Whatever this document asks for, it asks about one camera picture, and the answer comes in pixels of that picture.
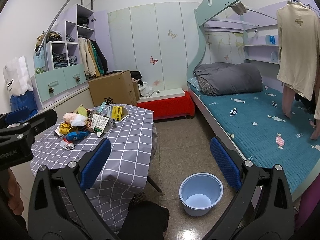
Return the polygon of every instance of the light blue bucket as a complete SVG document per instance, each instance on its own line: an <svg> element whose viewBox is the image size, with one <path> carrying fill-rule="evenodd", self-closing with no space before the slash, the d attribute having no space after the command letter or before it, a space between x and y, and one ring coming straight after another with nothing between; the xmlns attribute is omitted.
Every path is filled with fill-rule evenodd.
<svg viewBox="0 0 320 240"><path fill-rule="evenodd" d="M194 217L208 213L220 201L222 194L221 181L209 173L196 173L187 177L179 189L184 210Z"/></svg>

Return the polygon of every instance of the white plastic bag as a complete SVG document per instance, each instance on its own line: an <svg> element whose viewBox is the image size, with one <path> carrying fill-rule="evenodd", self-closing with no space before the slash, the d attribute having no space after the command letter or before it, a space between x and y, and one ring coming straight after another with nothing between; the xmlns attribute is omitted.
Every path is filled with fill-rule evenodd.
<svg viewBox="0 0 320 240"><path fill-rule="evenodd" d="M88 118L82 114L66 113L63 116L63 120L72 127L79 127L87 125Z"/></svg>
<svg viewBox="0 0 320 240"><path fill-rule="evenodd" d="M14 58L3 68L3 76L9 96L24 95L27 90L32 91L27 62L24 56Z"/></svg>
<svg viewBox="0 0 320 240"><path fill-rule="evenodd" d="M144 82L143 86L139 85L139 90L140 90L140 94L145 98L150 97L153 94L153 92L155 91L153 89L153 87L150 87L148 85L147 82Z"/></svg>

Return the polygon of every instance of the mattress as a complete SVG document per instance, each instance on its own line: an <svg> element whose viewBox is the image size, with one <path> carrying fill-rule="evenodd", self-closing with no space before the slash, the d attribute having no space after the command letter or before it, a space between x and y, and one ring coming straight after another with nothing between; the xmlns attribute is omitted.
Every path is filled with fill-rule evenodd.
<svg viewBox="0 0 320 240"><path fill-rule="evenodd" d="M313 115L306 113L301 102L294 101L289 119L282 112L282 93L272 88L216 97L190 88L246 159L260 167L280 164L284 168L292 193L318 162L320 140L310 139Z"/></svg>

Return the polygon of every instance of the drawer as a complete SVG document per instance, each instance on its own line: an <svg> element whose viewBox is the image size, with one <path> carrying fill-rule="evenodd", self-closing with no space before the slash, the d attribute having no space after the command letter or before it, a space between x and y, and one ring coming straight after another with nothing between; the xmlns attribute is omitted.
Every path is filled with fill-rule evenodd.
<svg viewBox="0 0 320 240"><path fill-rule="evenodd" d="M38 92L42 102L68 89L66 79L63 73L63 68L54 69L44 73L37 74L35 75L35 78L38 87ZM52 93L49 93L50 87L53 88Z"/></svg>
<svg viewBox="0 0 320 240"><path fill-rule="evenodd" d="M63 72L66 78L68 89L86 82L83 64L64 67Z"/></svg>

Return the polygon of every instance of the metal screw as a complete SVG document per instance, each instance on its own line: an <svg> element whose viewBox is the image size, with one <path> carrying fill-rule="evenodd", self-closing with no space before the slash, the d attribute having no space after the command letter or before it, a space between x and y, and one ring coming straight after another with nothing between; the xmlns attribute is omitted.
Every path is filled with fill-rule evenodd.
<svg viewBox="0 0 320 240"><path fill-rule="evenodd" d="M39 167L39 171L44 171L46 169L46 166L45 165L41 165L40 167Z"/></svg>
<svg viewBox="0 0 320 240"><path fill-rule="evenodd" d="M68 167L69 168L74 168L74 167L76 167L77 166L77 163L76 162L69 162L68 163Z"/></svg>
<svg viewBox="0 0 320 240"><path fill-rule="evenodd" d="M279 164L277 164L277 165L275 166L275 168L276 168L276 170L278 170L278 171L281 171L281 170L282 170L282 167L281 167L281 165L279 165Z"/></svg>
<svg viewBox="0 0 320 240"><path fill-rule="evenodd" d="M252 161L249 161L249 160L246 160L244 162L244 165L247 166L247 167L252 167L253 166L253 162Z"/></svg>

